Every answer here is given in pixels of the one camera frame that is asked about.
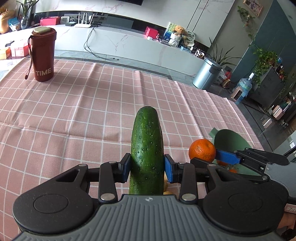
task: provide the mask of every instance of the gray gripper base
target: gray gripper base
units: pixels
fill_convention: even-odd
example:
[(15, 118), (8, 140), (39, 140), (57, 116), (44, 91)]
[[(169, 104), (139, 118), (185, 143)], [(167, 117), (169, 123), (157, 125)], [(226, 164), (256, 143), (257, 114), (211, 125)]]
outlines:
[(199, 208), (175, 196), (124, 195), (116, 204), (102, 205), (85, 226), (67, 234), (38, 236), (27, 232), (16, 241), (280, 241), (272, 232), (260, 237), (239, 237), (209, 224)]
[(290, 162), (286, 166), (267, 164), (264, 173), (275, 182), (282, 184), (289, 192), (289, 196), (296, 198), (296, 163)]

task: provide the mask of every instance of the decorative plate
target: decorative plate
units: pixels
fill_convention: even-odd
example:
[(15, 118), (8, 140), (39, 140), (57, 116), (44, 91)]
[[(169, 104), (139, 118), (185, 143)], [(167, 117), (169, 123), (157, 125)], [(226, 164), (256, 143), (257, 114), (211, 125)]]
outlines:
[(186, 41), (187, 42), (192, 42), (192, 41), (195, 40), (195, 34), (191, 30), (186, 29), (185, 30), (185, 35), (186, 35)]

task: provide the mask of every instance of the potato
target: potato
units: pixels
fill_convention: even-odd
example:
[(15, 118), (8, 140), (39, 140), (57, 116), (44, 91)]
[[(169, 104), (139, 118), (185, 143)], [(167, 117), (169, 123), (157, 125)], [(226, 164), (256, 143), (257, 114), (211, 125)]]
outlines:
[(170, 192), (170, 191), (165, 191), (164, 193), (163, 193), (163, 195), (173, 195), (174, 193), (172, 193), (172, 192)]
[(165, 192), (167, 190), (167, 188), (168, 188), (168, 182), (165, 181), (165, 184), (164, 184), (164, 187), (163, 187), (163, 191)]

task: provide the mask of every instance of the white router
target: white router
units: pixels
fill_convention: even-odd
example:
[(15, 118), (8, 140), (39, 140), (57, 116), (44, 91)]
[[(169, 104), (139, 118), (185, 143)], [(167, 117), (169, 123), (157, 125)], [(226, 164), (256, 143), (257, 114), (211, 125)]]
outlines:
[(79, 13), (78, 14), (78, 23), (75, 24), (74, 27), (77, 27), (77, 28), (90, 28), (91, 27), (91, 22), (92, 22), (93, 18), (94, 18), (94, 14), (91, 17), (91, 21), (89, 22), (89, 24), (87, 24), (87, 13), (84, 13), (83, 14), (83, 18), (82, 18), (82, 22), (79, 23), (79, 21), (80, 21), (80, 13)]

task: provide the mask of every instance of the picture frame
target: picture frame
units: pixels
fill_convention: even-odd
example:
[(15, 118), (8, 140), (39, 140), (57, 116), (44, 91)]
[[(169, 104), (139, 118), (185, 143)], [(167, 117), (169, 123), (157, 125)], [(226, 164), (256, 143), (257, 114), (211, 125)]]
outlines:
[(244, 4), (248, 6), (248, 8), (257, 16), (259, 17), (263, 6), (259, 3), (258, 0), (244, 0)]

